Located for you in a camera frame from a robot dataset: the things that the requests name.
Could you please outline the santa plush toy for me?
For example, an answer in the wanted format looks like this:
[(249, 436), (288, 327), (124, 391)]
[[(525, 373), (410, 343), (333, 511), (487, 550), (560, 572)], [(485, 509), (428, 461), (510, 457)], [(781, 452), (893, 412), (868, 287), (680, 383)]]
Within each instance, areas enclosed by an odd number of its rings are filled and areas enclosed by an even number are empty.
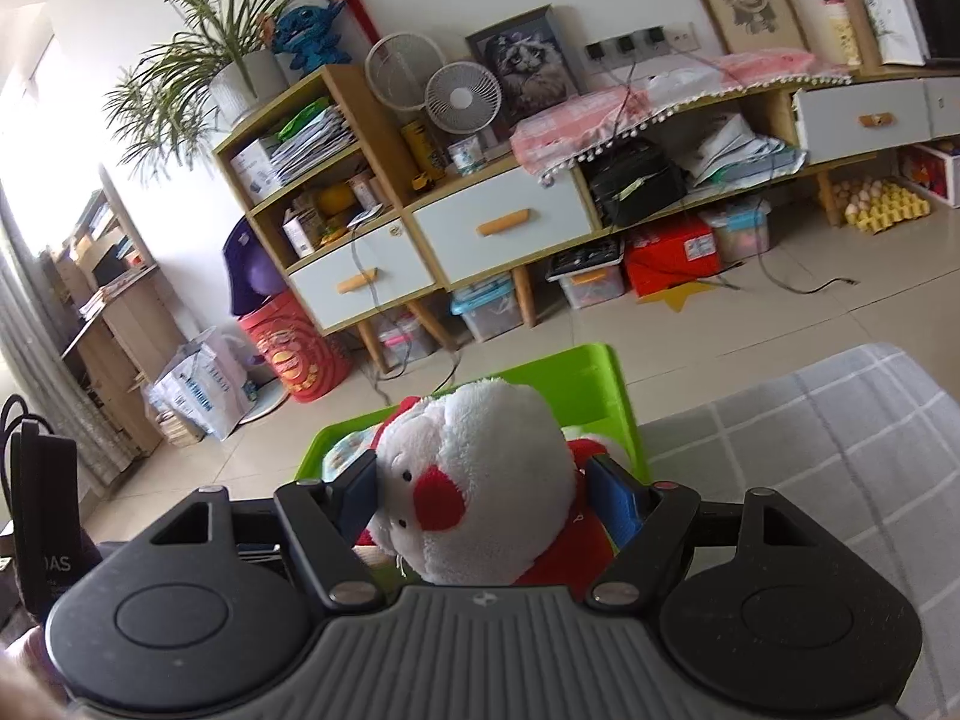
[(584, 598), (613, 546), (586, 497), (586, 465), (630, 457), (558, 424), (544, 397), (503, 379), (407, 398), (377, 428), (377, 509), (359, 541), (433, 585), (560, 585)]

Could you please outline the teal checked knit cloth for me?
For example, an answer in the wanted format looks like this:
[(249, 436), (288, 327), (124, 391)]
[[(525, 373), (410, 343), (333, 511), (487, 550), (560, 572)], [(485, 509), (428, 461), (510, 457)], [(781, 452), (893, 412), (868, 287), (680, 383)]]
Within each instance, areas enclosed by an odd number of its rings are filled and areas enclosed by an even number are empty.
[(322, 481), (332, 483), (364, 452), (368, 452), (374, 444), (376, 433), (377, 426), (371, 426), (363, 431), (353, 431), (348, 436), (337, 440), (334, 447), (322, 459)]

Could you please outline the grey checked tablecloth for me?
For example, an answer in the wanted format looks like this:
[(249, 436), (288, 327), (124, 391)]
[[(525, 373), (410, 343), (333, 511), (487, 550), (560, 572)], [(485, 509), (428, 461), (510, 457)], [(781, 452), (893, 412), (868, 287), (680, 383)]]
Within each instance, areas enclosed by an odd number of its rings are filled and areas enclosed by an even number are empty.
[(900, 707), (958, 713), (958, 403), (891, 344), (863, 344), (640, 427), (658, 479), (734, 502), (784, 494), (905, 595), (923, 651)]

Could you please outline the white paper shopping bag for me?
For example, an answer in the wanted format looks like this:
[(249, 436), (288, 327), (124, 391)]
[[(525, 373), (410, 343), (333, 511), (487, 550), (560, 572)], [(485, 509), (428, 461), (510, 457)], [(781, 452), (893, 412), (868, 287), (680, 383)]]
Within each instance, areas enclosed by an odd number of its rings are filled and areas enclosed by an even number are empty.
[(257, 403), (256, 384), (218, 328), (181, 344), (145, 395), (156, 410), (169, 408), (218, 440), (228, 439)]

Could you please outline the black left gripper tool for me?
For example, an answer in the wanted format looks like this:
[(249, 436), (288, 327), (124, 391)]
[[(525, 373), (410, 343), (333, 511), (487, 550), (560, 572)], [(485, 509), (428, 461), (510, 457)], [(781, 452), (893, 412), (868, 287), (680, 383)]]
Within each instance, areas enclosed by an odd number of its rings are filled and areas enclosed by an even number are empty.
[(43, 622), (89, 561), (80, 523), (76, 444), (59, 436), (18, 394), (2, 406), (2, 493), (13, 522), (21, 601)]

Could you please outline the red printed bucket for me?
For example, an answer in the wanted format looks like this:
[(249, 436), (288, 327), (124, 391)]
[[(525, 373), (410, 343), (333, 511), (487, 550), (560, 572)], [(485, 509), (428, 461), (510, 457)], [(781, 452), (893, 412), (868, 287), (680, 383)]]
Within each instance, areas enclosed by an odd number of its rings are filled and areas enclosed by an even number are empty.
[(239, 327), (298, 403), (330, 394), (352, 372), (347, 349), (317, 330), (293, 291), (278, 294), (245, 314)]

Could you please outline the wooden shelf unit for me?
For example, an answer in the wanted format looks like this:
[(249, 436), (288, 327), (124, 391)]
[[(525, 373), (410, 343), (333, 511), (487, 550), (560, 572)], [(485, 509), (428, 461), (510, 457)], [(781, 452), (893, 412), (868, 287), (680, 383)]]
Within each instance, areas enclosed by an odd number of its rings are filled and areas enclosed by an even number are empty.
[(185, 337), (164, 297), (169, 283), (107, 172), (52, 268), (53, 284), (80, 319), (62, 358), (85, 368), (94, 403), (135, 454), (153, 454), (163, 433), (142, 388), (160, 377)]

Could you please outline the purple garment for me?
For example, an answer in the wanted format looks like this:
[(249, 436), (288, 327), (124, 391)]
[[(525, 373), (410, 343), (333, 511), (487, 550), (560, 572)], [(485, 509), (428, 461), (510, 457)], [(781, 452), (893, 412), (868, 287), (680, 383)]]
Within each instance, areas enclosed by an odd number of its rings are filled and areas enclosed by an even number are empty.
[(221, 252), (228, 271), (231, 316), (252, 314), (288, 289), (247, 218), (231, 229)]

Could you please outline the red cardboard box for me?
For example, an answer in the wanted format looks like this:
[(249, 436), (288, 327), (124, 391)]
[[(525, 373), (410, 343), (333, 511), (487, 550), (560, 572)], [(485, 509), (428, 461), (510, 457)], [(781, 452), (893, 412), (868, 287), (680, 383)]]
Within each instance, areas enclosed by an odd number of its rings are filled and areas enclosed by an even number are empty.
[(625, 238), (626, 276), (640, 298), (719, 275), (713, 229), (698, 216), (674, 216), (638, 227)]

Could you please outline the yellow egg tray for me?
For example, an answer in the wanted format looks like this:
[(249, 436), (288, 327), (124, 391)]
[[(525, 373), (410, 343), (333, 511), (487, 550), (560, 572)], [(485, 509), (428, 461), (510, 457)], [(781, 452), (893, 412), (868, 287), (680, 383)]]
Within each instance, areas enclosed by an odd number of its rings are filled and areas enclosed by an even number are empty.
[(880, 234), (932, 213), (929, 200), (892, 179), (850, 179), (832, 187), (843, 220), (866, 234)]

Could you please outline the black bag in cabinet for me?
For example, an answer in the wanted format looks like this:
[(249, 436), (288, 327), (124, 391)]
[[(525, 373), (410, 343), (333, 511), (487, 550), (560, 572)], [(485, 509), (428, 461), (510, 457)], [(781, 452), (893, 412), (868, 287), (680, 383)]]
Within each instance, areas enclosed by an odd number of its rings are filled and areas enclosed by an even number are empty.
[(605, 226), (639, 223), (686, 195), (683, 171), (646, 138), (615, 143), (581, 172)]

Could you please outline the wooden TV cabinet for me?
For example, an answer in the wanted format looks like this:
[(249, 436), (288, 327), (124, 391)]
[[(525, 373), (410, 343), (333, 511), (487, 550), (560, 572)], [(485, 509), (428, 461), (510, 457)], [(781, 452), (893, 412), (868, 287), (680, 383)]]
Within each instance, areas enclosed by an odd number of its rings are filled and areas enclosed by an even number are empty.
[[(856, 73), (849, 85), (775, 89), (693, 107), (670, 119), (688, 121), (700, 110), (735, 104), (755, 132), (807, 149), (805, 169), (825, 176), (882, 149), (957, 133), (957, 103), (939, 104), (932, 97), (957, 89), (953, 71)], [(345, 145), (257, 199), (233, 166), (236, 156), (319, 98), (331, 99), (343, 115)], [(373, 320), (382, 312), (402, 307), (431, 330), (436, 343), (449, 344), (449, 333), (423, 309), (421, 298), (516, 273), (610, 231), (587, 190), (581, 172), (586, 161), (540, 182), (506, 153), (468, 176), (444, 177), (430, 192), (416, 192), (412, 150), (352, 65), (327, 65), (295, 83), (229, 133), (213, 156), (252, 231), (317, 330), (322, 335), (355, 330), (375, 361), (382, 348)], [(306, 188), (345, 176), (353, 166), (368, 166), (379, 179), (384, 210), (358, 231), (314, 254), (298, 255), (281, 229), (283, 211)]]

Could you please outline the pink lace cloth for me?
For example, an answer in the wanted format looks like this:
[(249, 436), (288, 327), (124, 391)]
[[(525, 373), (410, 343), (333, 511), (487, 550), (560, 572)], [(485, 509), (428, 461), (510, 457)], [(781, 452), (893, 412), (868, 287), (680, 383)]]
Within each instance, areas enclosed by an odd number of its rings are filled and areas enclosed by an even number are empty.
[(688, 64), (599, 89), (527, 117), (514, 127), (512, 156), (527, 174), (553, 174), (592, 160), (623, 138), (693, 109), (784, 88), (849, 85), (853, 75), (799, 49), (761, 49)]

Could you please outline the white desk fan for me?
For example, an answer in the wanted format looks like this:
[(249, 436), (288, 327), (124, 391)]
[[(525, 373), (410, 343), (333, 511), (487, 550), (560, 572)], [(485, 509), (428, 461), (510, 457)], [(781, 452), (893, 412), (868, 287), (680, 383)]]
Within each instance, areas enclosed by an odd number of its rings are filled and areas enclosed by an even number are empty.
[(500, 114), (503, 91), (496, 76), (475, 62), (451, 62), (436, 70), (425, 88), (425, 110), (451, 135), (475, 135)]

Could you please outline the blue Stitch plush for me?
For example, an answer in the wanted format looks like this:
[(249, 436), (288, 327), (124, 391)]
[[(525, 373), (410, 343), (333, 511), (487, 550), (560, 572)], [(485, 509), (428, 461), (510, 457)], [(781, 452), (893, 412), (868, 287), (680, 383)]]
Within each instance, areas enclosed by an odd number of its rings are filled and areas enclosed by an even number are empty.
[(270, 49), (288, 54), (290, 68), (302, 76), (311, 75), (326, 65), (350, 65), (352, 56), (340, 47), (342, 36), (334, 29), (345, 2), (318, 7), (301, 5), (281, 15), (274, 26)]

